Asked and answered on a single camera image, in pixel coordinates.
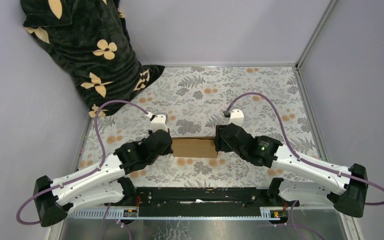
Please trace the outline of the brown cardboard paper box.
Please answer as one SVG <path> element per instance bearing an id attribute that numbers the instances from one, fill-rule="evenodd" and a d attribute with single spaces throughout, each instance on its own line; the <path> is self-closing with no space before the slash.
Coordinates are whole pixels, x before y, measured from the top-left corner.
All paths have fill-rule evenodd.
<path id="1" fill-rule="evenodd" d="M 215 138 L 205 137 L 177 137 L 172 139 L 173 156 L 178 158 L 205 158 L 218 157 Z"/>

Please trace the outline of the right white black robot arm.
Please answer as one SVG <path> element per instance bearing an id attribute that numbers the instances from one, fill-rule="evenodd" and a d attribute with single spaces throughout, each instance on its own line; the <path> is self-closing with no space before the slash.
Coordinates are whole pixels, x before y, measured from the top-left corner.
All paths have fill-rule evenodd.
<path id="1" fill-rule="evenodd" d="M 353 179 L 367 179 L 366 169 L 360 164 L 347 167 L 301 153 L 294 155 L 281 141 L 264 135 L 253 137 L 233 123 L 216 126 L 214 144 L 216 151 L 233 152 L 254 166 L 284 170 L 306 179 L 298 182 L 274 177 L 266 192 L 267 201 L 273 206 L 301 201 L 332 205 L 354 218 L 364 214 L 368 184 Z"/>

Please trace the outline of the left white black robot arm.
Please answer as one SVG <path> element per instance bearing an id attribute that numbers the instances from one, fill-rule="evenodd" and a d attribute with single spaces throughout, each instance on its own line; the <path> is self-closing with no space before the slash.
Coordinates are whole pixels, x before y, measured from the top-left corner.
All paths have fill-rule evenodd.
<path id="1" fill-rule="evenodd" d="M 140 141 L 124 143 L 97 163 L 64 177 L 47 175 L 35 181 L 34 204 L 41 227 L 50 227 L 76 210 L 120 202 L 132 204 L 136 191 L 127 175 L 152 165 L 160 156 L 171 154 L 170 131 L 150 132 Z"/>

